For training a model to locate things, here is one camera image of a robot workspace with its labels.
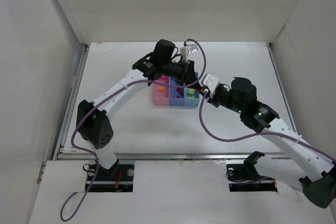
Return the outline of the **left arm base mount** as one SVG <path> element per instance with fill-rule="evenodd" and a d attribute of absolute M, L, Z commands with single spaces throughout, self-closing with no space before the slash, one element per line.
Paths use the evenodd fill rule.
<path fill-rule="evenodd" d="M 110 173 L 99 167 L 96 178 L 89 189 L 93 193 L 133 192 L 134 164 L 116 164 Z"/>

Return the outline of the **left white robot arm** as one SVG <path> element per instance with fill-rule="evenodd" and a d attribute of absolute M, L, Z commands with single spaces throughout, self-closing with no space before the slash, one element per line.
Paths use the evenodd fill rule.
<path fill-rule="evenodd" d="M 110 90 L 89 102 L 82 100 L 77 109 L 76 127 L 97 157 L 97 167 L 108 178 L 118 170 L 119 160 L 113 152 L 111 120 L 138 92 L 149 87 L 162 76 L 172 77 L 177 88 L 200 89 L 194 62 L 188 56 L 197 52 L 196 44 L 185 42 L 176 50 L 171 41 L 159 40 L 154 50 L 132 65 L 128 73 Z"/>

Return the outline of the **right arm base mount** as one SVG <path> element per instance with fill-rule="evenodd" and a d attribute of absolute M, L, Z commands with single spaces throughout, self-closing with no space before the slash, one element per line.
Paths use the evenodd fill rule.
<path fill-rule="evenodd" d="M 255 169 L 257 161 L 265 154 L 255 151 L 243 162 L 226 164 L 226 178 L 230 192 L 277 192 L 277 184 L 273 178 L 261 176 Z"/>

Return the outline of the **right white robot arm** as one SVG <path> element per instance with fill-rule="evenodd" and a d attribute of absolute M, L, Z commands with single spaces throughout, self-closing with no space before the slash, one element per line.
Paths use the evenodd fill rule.
<path fill-rule="evenodd" d="M 281 164 L 255 151 L 244 160 L 252 179 L 274 178 L 302 191 L 314 205 L 329 207 L 335 199 L 335 158 L 307 143 L 274 109 L 258 101 L 257 88 L 249 79 L 235 77 L 227 89 L 208 73 L 202 85 L 202 102 L 238 113 L 242 123 L 254 131 L 252 136 L 267 139 L 293 161 L 292 165 Z"/>

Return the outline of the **yellow-green lego block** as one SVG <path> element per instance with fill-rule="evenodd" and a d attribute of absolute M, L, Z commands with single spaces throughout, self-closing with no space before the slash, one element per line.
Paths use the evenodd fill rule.
<path fill-rule="evenodd" d="M 188 89 L 187 90 L 187 95 L 189 96 L 189 97 L 193 97 L 194 95 L 195 95 L 195 92 L 196 92 L 196 90 L 195 89 Z"/>

